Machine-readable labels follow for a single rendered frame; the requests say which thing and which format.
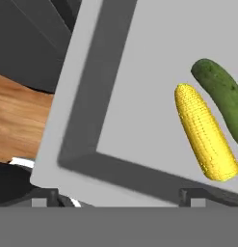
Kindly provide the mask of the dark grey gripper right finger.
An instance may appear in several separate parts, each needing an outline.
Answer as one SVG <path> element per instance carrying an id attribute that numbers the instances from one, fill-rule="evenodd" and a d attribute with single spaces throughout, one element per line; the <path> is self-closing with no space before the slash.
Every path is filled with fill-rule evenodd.
<path id="1" fill-rule="evenodd" d="M 185 207 L 238 206 L 238 195 L 215 193 L 202 188 L 179 190 L 179 205 Z"/>

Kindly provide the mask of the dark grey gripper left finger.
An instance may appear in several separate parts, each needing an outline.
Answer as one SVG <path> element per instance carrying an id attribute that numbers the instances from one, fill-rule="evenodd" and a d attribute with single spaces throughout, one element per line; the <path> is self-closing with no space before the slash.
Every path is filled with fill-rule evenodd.
<path id="1" fill-rule="evenodd" d="M 25 204 L 31 204 L 31 207 L 57 207 L 59 192 L 57 189 L 40 189 L 36 188 L 25 196 L 14 199 L 4 206 L 24 206 Z"/>

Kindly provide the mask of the yellow corn cob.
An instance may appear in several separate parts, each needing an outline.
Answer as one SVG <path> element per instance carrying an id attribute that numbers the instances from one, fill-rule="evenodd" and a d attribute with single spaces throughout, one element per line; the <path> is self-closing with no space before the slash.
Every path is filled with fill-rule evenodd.
<path id="1" fill-rule="evenodd" d="M 227 181 L 238 175 L 236 160 L 210 108 L 196 89 L 178 84 L 174 90 L 177 113 L 204 175 Z"/>

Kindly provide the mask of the green cucumber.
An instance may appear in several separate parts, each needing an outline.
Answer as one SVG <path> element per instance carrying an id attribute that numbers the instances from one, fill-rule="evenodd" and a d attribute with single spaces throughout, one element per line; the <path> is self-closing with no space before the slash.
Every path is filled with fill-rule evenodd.
<path id="1" fill-rule="evenodd" d="M 238 144 L 237 82 L 222 66 L 207 58 L 197 60 L 192 65 L 191 73 L 218 107 L 231 136 Z"/>

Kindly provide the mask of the black round object white rim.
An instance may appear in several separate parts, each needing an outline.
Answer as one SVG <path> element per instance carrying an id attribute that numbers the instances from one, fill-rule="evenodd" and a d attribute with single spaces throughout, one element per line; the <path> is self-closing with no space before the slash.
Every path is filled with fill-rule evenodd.
<path id="1" fill-rule="evenodd" d="M 57 189 L 41 188 L 30 182 L 31 168 L 17 164 L 0 162 L 0 206 L 4 203 L 19 199 L 30 193 L 36 188 L 40 189 Z M 80 207 L 80 203 L 59 193 L 59 205 L 57 207 Z"/>

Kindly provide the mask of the light grey rimmed tray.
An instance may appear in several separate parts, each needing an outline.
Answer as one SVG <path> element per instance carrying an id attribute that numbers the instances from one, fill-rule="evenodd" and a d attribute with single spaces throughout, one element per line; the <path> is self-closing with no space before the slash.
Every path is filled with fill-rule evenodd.
<path id="1" fill-rule="evenodd" d="M 93 206 L 238 206 L 238 175 L 202 173 L 175 107 L 201 58 L 238 82 L 238 0 L 83 0 L 32 183 Z"/>

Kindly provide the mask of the dark grey cupboard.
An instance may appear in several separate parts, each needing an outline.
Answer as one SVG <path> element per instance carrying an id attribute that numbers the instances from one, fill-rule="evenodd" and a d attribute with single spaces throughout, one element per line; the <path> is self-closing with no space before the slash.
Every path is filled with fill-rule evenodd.
<path id="1" fill-rule="evenodd" d="M 82 0 L 0 0 L 0 75 L 56 90 Z"/>

